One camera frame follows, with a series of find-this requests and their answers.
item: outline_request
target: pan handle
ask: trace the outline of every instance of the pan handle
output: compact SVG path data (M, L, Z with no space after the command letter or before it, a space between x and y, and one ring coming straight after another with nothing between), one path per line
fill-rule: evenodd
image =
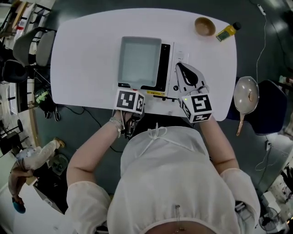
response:
M245 116L244 114L240 114L240 123L239 123L239 126L238 126L238 130L237 130L236 136L239 136L240 135L241 128L243 126L244 116Z

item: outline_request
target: white pan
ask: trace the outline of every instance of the white pan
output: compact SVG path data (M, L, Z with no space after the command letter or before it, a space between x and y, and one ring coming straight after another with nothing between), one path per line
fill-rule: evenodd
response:
M256 109L260 98L256 81L250 76L241 77L235 86L233 97L235 107L240 112L240 123L236 133L236 136L239 136L244 116Z

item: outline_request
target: wooden bowl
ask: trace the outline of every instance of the wooden bowl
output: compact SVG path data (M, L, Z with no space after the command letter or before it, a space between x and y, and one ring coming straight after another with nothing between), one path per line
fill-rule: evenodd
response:
M216 26L208 18L199 17L195 21L195 30L201 36L212 36L216 32Z

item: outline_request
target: cable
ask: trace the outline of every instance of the cable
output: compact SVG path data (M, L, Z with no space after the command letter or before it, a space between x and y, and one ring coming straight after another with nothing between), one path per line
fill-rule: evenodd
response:
M123 111L120 111L121 119L122 119L122 124L123 124L123 130L125 130L125 124L124 124L124 118L123 118Z
M124 124L124 127L126 127L126 124L127 124L127 121L126 121L126 112L124 112L124 115L123 115L123 124Z
M84 113L84 111L86 111L92 118L93 118L93 120L100 126L100 128L102 127L102 125L100 124L100 122L92 115L92 113L90 113L90 111L89 110L87 110L84 106L82 107L83 108L83 111L81 112L81 113L77 113L77 112L75 112L74 110L72 110L71 108L69 108L69 107L67 107L67 106L63 106L63 107L65 107L65 108L67 108L67 109L69 109L71 112L73 112L74 114L76 114L76 115L82 115L83 113ZM114 151L114 152L116 152L116 153L123 153L123 151L118 151L118 150L115 150L112 146L110 146L110 148Z
M74 110L70 109L70 108L67 107L67 106L64 106L64 107L67 108L67 109L69 109L71 112L75 113L76 115L82 115L82 114L84 113L84 111L85 111L84 107L82 108L83 110L82 110L81 113L77 113L77 112L75 112Z
M274 27L274 29L275 29L275 31L276 31L276 35L277 35L277 38L278 38L279 44L280 44L280 46L281 46L281 50L282 50L282 53L283 53L283 60L284 60L285 67L287 68L288 71L293 72L293 69L290 68L290 67L287 65L287 63L286 63L286 58L285 58L285 56L286 56L287 54L286 54L286 52L285 52L285 50L284 50L284 48L283 48L283 44L282 44L282 41L281 41L281 39L280 39L280 36L279 36L278 30L276 29L276 27L275 27L275 25L273 24L273 22L272 22L272 20L271 20L270 17L269 17L269 19L270 19L271 25Z
M258 5L257 3L252 2L251 0L249 0L249 2L250 2L252 5L255 5L255 6ZM271 25L274 27L274 29L275 29L275 31L276 31L276 35L277 35L277 38L278 38L278 41L279 41L279 44L280 44L280 47L281 47L281 50L282 50L282 53L283 53L283 61L284 61L284 65L285 65L285 67L287 68L288 71L293 72L293 68L290 68L289 66L287 66L287 63L286 63L286 55L287 55L287 54L286 54L286 52L285 52L285 50L284 50L284 48L283 48L283 44L282 44L282 41L281 41L281 39L280 39L280 36L279 36L278 30L276 29L276 27L275 27L275 25L273 24L273 22L272 22L272 20L271 20L271 18L270 18L269 15L268 15L268 17L269 17L269 20L270 20Z
M261 177L260 177L260 180L259 180L259 182L258 182L258 184L257 184L257 188L258 188L258 186L260 185L260 183L261 183L261 181L262 181L262 179L263 179L263 177L264 177L264 175L265 175L265 172L266 172L266 169L267 169L267 165L268 165L268 163L269 163L269 155L270 155L270 151L271 151L271 147L270 147L270 149L266 152L266 155L265 155L265 157L266 157L266 166L265 166L265 169L264 169L264 172L262 173L262 175L261 175Z
M100 124L100 122L98 121L98 120L96 120L96 118L85 108L85 107L83 107L83 109L86 111L86 112L88 112L89 113L89 115L93 118L93 120L94 121L96 121L97 123L98 123L98 125L100 126L100 128L102 127L102 125ZM114 152L116 152L116 153L123 153L123 151L117 151L117 150L115 150L112 146L110 146L110 148L114 151Z
M263 177L264 177L264 175L265 175L266 169L267 169L269 166L273 166L278 160L280 160L280 158L277 158L277 160L276 160L274 163L269 164L269 155L270 155L270 152L271 152L271 149L272 149L272 148L281 151L281 152L282 152L282 156L284 156L284 154L287 154L287 155L288 155L287 152L284 152L284 151L282 151L282 150L280 150L280 149L278 149L278 148L276 148L276 147L273 147L272 145L270 146L270 148L267 150L267 152L266 152L266 154L265 154L263 160L262 160L259 164L257 164L257 165L255 166L255 170L256 170L256 171L262 171L262 170L263 170L263 173L262 173L262 175L261 175L261 177L260 177L260 180L259 180L259 182L258 182L256 188L258 188L258 186L260 185L260 183L261 183L261 181L262 181L262 179L263 179ZM259 166L260 164L262 164L262 163L265 161L265 158L266 158L266 165L265 165L265 167L262 168L262 169L259 169L259 170L256 169L257 166Z
M40 81L41 82L41 84L42 84L42 81L38 78L38 77L35 77L38 81Z
M45 81L47 81L35 68L34 68L34 71L36 72L36 73L38 73Z
M265 35L265 45L256 61L256 82L258 83L258 61L260 60L260 57L262 55L262 52L264 52L265 48L266 48L266 23L267 23L267 19L266 19L266 22L265 22L265 26L264 26L264 35Z

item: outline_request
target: bracelet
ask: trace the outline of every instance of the bracelet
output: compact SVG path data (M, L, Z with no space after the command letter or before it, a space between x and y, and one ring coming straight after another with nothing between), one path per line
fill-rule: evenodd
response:
M116 121L112 118L110 118L109 122L113 123L115 125L115 127L117 128L117 132L118 132L118 138L120 138L121 136L121 128L119 128L119 126L116 124Z
M117 121L118 123L120 123L121 124L121 126L123 126L123 123L122 123L122 121L121 120L119 120L119 119L116 119L115 117L112 117L112 118L110 118L110 121L111 120L115 120L115 121Z

